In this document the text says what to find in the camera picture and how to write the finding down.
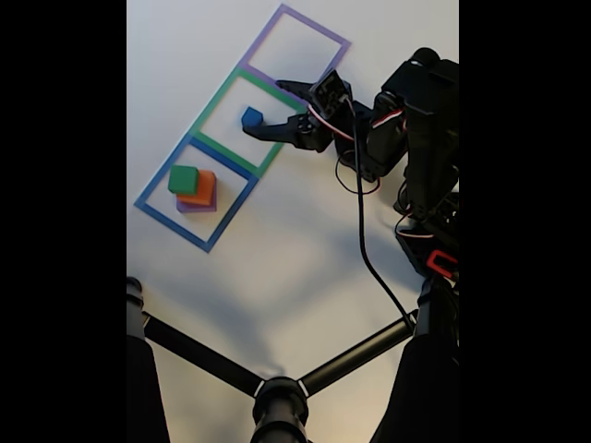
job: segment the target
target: black metal rod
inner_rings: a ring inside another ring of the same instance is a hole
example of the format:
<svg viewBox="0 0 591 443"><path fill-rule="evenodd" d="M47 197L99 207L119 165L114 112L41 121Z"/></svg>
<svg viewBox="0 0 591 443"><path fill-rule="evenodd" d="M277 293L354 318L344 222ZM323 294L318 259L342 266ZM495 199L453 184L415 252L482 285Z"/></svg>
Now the black metal rod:
<svg viewBox="0 0 591 443"><path fill-rule="evenodd" d="M409 316L416 318L417 312L415 309ZM311 397L412 335L413 331L408 329L403 319L399 319L348 351L334 357L330 362L314 369L299 381L304 384L308 396Z"/></svg>
<svg viewBox="0 0 591 443"><path fill-rule="evenodd" d="M184 358L250 397L254 398L260 382L263 381L241 365L228 360L220 353L194 341L153 316L150 316L148 324L144 327L144 334L147 339L160 344L171 353Z"/></svg>

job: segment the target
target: stacked cubes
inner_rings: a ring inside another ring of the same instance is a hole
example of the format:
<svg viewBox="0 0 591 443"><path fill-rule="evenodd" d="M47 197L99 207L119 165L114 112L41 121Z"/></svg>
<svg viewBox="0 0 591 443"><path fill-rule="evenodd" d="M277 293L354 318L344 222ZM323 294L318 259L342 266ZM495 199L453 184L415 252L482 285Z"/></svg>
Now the stacked cubes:
<svg viewBox="0 0 591 443"><path fill-rule="evenodd" d="M216 180L212 171L174 164L170 169L168 190L176 194L179 212L214 212Z"/></svg>

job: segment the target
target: blue cube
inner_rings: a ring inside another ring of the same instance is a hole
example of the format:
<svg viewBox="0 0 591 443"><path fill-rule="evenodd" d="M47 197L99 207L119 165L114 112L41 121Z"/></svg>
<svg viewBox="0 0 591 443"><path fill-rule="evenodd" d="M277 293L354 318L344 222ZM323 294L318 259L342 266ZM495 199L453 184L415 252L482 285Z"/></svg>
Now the blue cube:
<svg viewBox="0 0 591 443"><path fill-rule="evenodd" d="M258 126L262 123L262 113L248 106L248 109L242 115L242 127Z"/></svg>

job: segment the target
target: purple square outline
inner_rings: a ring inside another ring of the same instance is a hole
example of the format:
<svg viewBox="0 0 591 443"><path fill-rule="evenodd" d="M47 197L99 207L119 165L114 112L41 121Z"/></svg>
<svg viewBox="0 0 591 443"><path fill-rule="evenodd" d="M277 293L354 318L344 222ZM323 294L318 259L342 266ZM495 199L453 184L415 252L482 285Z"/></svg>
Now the purple square outline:
<svg viewBox="0 0 591 443"><path fill-rule="evenodd" d="M322 25L320 25L316 21L300 14L299 12L295 11L294 9L289 7L288 5L280 5L277 8L277 10L275 11L275 13L273 14L273 16L271 17L271 19L269 20L269 22L265 25L265 27L260 32L259 37L257 37L257 39L252 43L252 45L248 48L248 50L242 56L242 58L238 62L238 66L240 66L245 71L248 71L253 76L260 78L262 81L264 81L268 85L273 86L277 90L280 90L282 93L287 94L290 97L293 97L298 102L300 102L304 105L307 105L308 102L300 99L299 97L295 96L291 92L287 92L287 91L282 90L281 88L277 87L275 85L275 80L273 78L269 77L268 75L264 74L263 72L259 71L257 68L255 68L254 66L251 66L248 63L252 59L255 52L260 48L262 43L265 41L265 39L267 37L269 37L269 34L271 33L272 29L275 27L275 25L277 24L277 22L279 21L279 19L281 18L281 16L283 14L287 14L288 16L291 16L292 18L295 18L296 20L301 21L305 25L310 26L313 30L318 31L320 34L341 44L341 48L336 53L334 58L331 60L329 65L326 67L326 69L324 70L324 73L326 73L330 69L338 66L338 64L343 59L344 54L348 51L349 47L351 46L351 42L346 40L345 38L341 37L340 35L335 34L331 30L327 30L326 28L324 28Z"/></svg>

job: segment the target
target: purple cube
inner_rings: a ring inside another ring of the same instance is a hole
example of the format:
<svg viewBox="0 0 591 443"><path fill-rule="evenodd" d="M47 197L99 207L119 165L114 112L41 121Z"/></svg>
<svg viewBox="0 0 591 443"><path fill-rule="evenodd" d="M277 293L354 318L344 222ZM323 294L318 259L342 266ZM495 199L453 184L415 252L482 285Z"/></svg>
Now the purple cube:
<svg viewBox="0 0 591 443"><path fill-rule="evenodd" d="M211 198L210 206L203 206L203 205L192 205L190 203L183 203L182 201L178 201L176 198L176 210L179 212L187 213L187 212L215 212L217 210L217 189L218 189L218 182L215 181L215 185L213 185L213 197Z"/></svg>

